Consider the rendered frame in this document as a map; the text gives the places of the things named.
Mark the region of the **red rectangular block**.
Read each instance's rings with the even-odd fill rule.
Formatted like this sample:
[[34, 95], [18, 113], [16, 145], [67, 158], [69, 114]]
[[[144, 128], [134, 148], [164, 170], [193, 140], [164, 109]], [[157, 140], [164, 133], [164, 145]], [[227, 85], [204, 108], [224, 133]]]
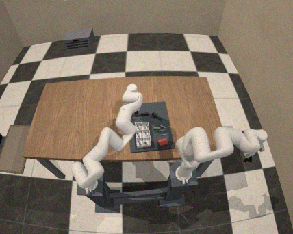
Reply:
[[168, 145], [168, 141], [166, 138], [158, 140], [159, 146], [165, 146]]

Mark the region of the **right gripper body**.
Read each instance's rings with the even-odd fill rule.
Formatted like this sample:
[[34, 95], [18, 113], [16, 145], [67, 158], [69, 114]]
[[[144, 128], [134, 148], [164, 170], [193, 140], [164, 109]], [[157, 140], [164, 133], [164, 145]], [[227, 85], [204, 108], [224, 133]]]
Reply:
[[244, 153], [246, 158], [249, 158], [250, 156], [254, 156], [255, 153]]

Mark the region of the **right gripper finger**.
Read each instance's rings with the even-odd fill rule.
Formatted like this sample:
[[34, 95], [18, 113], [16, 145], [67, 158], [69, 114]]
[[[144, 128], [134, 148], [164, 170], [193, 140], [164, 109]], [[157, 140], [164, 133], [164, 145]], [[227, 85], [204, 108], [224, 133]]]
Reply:
[[250, 156], [249, 158], [246, 158], [243, 162], [252, 162], [252, 156]]

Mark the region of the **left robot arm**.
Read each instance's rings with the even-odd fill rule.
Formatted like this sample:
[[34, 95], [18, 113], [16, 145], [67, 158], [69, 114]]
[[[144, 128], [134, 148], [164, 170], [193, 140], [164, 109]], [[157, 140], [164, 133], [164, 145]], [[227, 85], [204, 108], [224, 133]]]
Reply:
[[97, 187], [97, 180], [104, 173], [100, 161], [108, 154], [109, 146], [115, 151], [121, 151], [136, 133], [136, 126], [131, 122], [131, 116], [141, 108], [142, 100], [143, 96], [138, 93], [137, 86], [129, 84], [123, 95], [124, 105], [120, 108], [116, 119], [116, 126], [124, 136], [120, 137], [111, 128], [105, 127], [97, 145], [83, 158], [83, 163], [76, 161], [71, 165], [71, 172], [76, 182], [80, 188], [86, 190], [87, 194], [88, 190], [91, 192]]

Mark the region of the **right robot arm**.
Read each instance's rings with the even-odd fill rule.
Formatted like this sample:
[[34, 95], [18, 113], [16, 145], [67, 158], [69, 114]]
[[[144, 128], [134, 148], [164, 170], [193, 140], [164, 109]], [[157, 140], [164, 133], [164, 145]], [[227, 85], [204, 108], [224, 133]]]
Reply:
[[175, 175], [180, 181], [183, 181], [183, 184], [185, 181], [187, 183], [192, 176], [192, 171], [199, 163], [232, 154], [233, 145], [244, 153], [256, 153], [259, 150], [263, 152], [265, 150], [263, 143], [267, 137], [268, 135], [263, 129], [247, 129], [243, 134], [239, 129], [218, 127], [214, 132], [216, 150], [211, 151], [205, 130], [202, 127], [194, 127], [176, 142], [183, 162], [180, 169], [179, 167], [176, 169]]

